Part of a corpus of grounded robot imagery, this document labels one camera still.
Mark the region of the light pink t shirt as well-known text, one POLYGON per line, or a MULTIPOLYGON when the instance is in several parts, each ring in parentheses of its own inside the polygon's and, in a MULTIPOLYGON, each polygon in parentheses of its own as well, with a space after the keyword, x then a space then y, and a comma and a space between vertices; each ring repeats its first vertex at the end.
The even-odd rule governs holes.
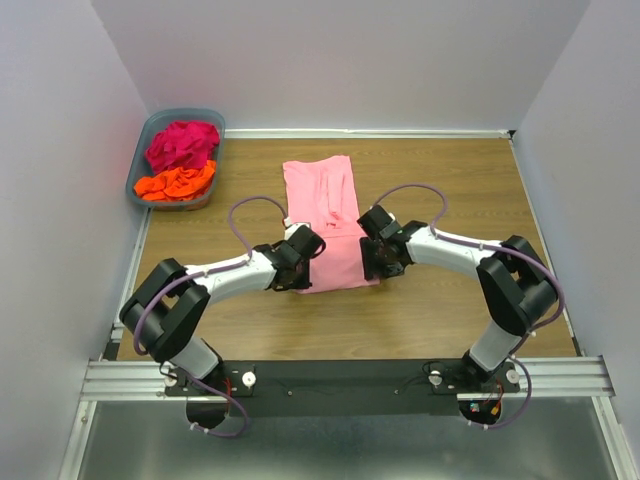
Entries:
POLYGON ((303 292, 323 293, 369 287, 377 280, 364 277, 359 240, 364 232, 351 160, 338 155, 316 162, 283 164, 288 214, 292 222, 306 222, 326 244, 310 261, 311 287, 303 292))

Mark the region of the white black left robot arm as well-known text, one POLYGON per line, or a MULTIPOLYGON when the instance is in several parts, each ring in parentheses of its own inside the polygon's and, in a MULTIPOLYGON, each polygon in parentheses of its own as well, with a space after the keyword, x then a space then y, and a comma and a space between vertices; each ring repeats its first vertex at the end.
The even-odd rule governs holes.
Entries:
POLYGON ((310 288, 311 260, 325 249, 326 242, 307 224, 296 223, 282 240, 229 260, 186 266, 165 259, 124 303, 119 319, 132 333, 138 354, 169 362, 197 380, 215 381, 223 360, 195 336, 205 310, 253 291, 310 288))

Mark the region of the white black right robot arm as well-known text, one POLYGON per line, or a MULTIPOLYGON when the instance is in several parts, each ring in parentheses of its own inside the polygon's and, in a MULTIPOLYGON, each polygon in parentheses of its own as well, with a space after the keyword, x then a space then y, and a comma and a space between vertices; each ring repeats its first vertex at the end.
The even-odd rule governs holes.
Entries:
POLYGON ((479 282, 490 321, 461 359, 465 376, 476 383, 489 380, 529 336, 563 313, 559 281, 521 236, 500 242, 450 234, 420 221, 401 225, 380 205, 357 224, 364 232, 360 248, 367 280, 400 276, 410 265, 429 265, 479 282))

